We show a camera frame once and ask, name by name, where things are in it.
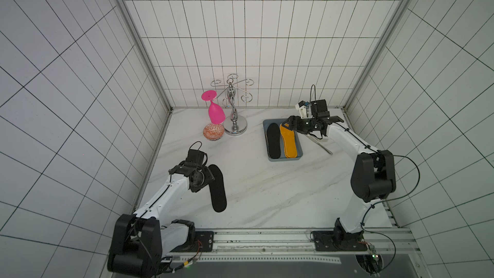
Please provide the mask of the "yellow insole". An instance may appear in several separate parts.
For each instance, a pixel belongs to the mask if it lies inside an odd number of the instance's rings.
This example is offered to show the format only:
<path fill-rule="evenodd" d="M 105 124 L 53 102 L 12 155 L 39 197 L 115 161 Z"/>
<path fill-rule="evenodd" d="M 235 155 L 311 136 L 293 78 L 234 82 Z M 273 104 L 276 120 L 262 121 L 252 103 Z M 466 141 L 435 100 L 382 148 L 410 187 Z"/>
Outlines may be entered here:
<path fill-rule="evenodd" d="M 283 139 L 285 157 L 288 159 L 297 158 L 298 157 L 298 151 L 297 151 L 297 144 L 296 144 L 296 140 L 295 140 L 295 132 L 286 129 L 284 127 L 284 125 L 281 124 L 280 125 L 280 135 L 282 136 L 282 139 Z"/>

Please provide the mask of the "black insole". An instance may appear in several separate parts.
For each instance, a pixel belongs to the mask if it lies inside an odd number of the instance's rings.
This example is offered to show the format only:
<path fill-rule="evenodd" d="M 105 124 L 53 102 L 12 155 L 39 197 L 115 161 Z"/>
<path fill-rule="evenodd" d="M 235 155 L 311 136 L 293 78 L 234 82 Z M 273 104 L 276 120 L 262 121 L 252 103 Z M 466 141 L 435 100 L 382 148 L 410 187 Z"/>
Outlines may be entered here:
<path fill-rule="evenodd" d="M 227 207 L 224 177 L 216 165 L 210 165 L 209 170 L 214 177 L 214 180 L 208 184 L 212 207 L 216 212 L 223 212 Z"/>
<path fill-rule="evenodd" d="M 276 123 L 271 123 L 266 130 L 266 140 L 268 145 L 268 156 L 271 159 L 279 159 L 281 156 L 280 148 L 280 129 Z"/>

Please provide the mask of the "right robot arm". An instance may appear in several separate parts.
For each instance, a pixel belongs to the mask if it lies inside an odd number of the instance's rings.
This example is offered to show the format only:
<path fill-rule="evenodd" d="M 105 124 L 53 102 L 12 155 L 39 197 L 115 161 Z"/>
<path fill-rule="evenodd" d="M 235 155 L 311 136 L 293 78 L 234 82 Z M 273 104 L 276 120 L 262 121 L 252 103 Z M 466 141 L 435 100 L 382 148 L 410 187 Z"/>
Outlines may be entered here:
<path fill-rule="evenodd" d="M 312 118 L 290 116 L 282 127 L 303 135 L 318 131 L 335 141 L 352 159 L 353 195 L 344 214 L 336 220 L 334 231 L 343 236 L 361 234 L 370 210 L 396 190 L 394 155 L 366 143 L 342 118 L 330 116 L 328 112 Z"/>

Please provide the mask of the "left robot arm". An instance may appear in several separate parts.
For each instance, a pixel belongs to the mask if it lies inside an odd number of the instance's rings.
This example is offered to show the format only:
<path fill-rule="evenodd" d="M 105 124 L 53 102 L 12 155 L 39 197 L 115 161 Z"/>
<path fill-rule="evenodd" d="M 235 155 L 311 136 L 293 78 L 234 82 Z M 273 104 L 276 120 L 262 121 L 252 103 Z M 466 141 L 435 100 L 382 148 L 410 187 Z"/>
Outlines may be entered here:
<path fill-rule="evenodd" d="M 169 180 L 148 202 L 118 218 L 109 248 L 109 272 L 133 277 L 173 274 L 211 250 L 212 232 L 197 232 L 194 222 L 188 220 L 164 222 L 186 192 L 197 193 L 205 187 L 213 209 L 226 209 L 223 174 L 207 162 L 207 153 L 189 149 L 185 160 L 169 170 Z"/>

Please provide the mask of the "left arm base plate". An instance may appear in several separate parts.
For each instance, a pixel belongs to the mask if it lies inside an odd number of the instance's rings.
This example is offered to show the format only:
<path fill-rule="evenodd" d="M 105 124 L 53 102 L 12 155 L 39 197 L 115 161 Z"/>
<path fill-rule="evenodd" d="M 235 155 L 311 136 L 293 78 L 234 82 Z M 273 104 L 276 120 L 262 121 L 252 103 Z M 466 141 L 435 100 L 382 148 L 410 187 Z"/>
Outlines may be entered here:
<path fill-rule="evenodd" d="M 212 231 L 195 231 L 188 233 L 186 242 L 171 252 L 212 252 L 215 233 Z"/>

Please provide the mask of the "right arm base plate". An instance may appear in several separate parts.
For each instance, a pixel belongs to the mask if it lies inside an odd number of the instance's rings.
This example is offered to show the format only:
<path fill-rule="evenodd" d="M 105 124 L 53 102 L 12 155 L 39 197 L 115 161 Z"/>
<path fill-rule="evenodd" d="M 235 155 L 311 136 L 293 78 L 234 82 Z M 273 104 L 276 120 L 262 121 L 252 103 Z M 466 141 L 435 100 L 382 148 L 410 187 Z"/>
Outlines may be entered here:
<path fill-rule="evenodd" d="M 344 231 L 312 231 L 310 239 L 315 243 L 317 252 L 365 252 L 367 246 L 362 242 L 362 233 Z"/>

